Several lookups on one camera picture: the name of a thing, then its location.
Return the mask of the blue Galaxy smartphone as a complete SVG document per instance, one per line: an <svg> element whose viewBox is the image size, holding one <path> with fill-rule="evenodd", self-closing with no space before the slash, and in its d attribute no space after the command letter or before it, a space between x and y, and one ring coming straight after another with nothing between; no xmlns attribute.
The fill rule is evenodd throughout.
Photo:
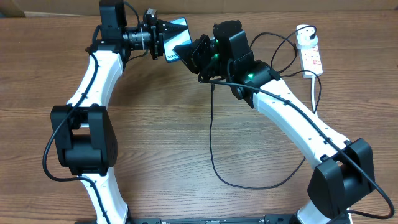
<svg viewBox="0 0 398 224"><path fill-rule="evenodd" d="M167 63L173 63L180 60L180 57L174 52L173 48L177 45L191 44L190 31L188 27L184 31L180 31L177 35L164 40L164 53Z"/></svg>

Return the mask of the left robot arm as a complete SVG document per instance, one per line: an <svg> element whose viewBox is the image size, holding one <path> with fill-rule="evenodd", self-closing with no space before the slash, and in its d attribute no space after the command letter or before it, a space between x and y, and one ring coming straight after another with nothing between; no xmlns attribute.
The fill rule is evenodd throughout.
<svg viewBox="0 0 398 224"><path fill-rule="evenodd" d="M132 60L150 54L178 60L174 47L189 44L187 21L163 21L155 9L148 9L129 27L124 1L101 1L101 23L96 26L87 48L89 64L80 86L65 105L50 113L53 133L48 141L55 146L61 166L70 170L69 181L81 182L96 211L96 223L132 223L114 173L118 143L108 114L108 105L117 81Z"/></svg>

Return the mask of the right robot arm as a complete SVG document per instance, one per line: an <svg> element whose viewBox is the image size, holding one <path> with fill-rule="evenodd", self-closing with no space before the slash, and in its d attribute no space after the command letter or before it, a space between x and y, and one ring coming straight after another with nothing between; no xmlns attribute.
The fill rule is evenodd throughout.
<svg viewBox="0 0 398 224"><path fill-rule="evenodd" d="M373 151L365 140L350 141L301 103L277 71L254 58L239 21L216 24L212 36L173 50L199 81L228 85L273 121L311 165L309 203L293 215L266 215L266 223L351 223L351 207L374 190Z"/></svg>

